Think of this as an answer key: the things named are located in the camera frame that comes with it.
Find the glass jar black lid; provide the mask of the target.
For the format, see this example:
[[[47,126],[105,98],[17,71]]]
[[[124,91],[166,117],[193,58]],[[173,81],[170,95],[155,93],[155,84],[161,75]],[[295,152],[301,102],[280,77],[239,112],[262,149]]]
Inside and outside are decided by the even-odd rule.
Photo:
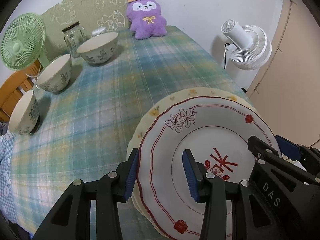
[[[77,48],[85,42],[85,36],[80,27],[80,22],[77,21],[62,30],[64,41],[72,58],[77,58],[80,55],[76,52]]]

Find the plaid green tablecloth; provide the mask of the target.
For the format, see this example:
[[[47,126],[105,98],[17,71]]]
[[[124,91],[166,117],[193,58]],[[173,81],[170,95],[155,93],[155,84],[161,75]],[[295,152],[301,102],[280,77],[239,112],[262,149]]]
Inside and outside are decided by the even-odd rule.
[[[17,224],[34,234],[75,179],[92,181],[114,170],[145,113],[156,103],[186,89],[245,93],[194,40],[175,26],[167,35],[137,40],[129,30],[106,64],[73,62],[65,90],[53,94],[35,88],[40,126],[33,135],[14,135],[11,185]]]

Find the blue checkered bear cloth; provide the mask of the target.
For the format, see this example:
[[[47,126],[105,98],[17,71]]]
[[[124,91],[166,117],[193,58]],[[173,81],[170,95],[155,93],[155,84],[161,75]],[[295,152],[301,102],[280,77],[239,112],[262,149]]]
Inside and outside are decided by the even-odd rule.
[[[7,220],[17,222],[11,185],[11,158],[14,135],[9,131],[1,136],[1,212]]]

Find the green desk fan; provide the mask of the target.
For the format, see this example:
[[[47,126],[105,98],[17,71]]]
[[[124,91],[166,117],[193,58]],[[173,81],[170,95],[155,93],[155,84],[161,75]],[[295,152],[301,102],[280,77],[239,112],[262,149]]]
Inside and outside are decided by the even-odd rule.
[[[26,13],[15,18],[1,41],[1,59],[10,70],[24,70],[38,60],[43,68],[49,65],[44,43],[46,29],[38,14]]]

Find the green cartoon wall mat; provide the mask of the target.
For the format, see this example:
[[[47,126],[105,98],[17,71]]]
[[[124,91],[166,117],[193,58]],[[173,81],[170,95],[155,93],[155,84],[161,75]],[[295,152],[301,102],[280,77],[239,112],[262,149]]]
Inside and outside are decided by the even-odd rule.
[[[68,53],[62,30],[80,23],[86,38],[93,30],[105,27],[120,31],[129,27],[126,17],[127,0],[63,0],[41,15],[46,27],[44,47],[48,60]]]

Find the cotton swab container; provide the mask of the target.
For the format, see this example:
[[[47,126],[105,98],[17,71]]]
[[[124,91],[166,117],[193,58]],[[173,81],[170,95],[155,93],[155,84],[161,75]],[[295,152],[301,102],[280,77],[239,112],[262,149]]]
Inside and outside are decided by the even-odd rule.
[[[96,37],[99,36],[101,34],[106,33],[106,28],[105,27],[100,27],[98,29],[95,29],[91,32],[91,37]]]

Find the wooden chair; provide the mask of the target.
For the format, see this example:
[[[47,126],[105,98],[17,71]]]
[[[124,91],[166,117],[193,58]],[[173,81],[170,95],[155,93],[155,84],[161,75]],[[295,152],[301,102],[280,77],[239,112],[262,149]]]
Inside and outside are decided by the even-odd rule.
[[[23,92],[31,90],[35,85],[36,75],[40,73],[42,66],[39,60],[24,70],[14,72],[1,86],[0,93],[0,120],[8,122],[11,114],[23,96]]]

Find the white standing fan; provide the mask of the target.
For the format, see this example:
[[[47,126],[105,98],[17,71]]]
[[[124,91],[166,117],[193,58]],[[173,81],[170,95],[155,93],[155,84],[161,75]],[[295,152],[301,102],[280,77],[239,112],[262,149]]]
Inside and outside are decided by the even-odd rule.
[[[262,67],[271,57],[272,44],[263,29],[257,25],[244,25],[229,19],[221,31],[229,41],[224,48],[224,66],[229,61],[242,70]]]

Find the floral ceramic bowl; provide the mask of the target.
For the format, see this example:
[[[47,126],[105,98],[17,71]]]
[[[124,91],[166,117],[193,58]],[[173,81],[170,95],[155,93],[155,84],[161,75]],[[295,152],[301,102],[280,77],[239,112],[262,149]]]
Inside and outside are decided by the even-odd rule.
[[[118,33],[109,32],[85,41],[76,52],[88,63],[102,64],[115,54],[117,46]]]
[[[9,132],[30,134],[40,118],[39,104],[34,91],[27,91],[18,101],[9,120]]]
[[[36,85],[51,93],[63,90],[69,83],[72,72],[72,57],[64,54],[52,61],[40,72]]]

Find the purple plush bunny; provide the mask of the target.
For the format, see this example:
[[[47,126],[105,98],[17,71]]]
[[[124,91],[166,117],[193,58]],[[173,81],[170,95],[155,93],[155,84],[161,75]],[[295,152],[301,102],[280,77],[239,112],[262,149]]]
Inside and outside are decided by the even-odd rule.
[[[130,30],[137,40],[167,34],[167,21],[162,16],[161,6],[155,0],[127,0],[126,16]]]

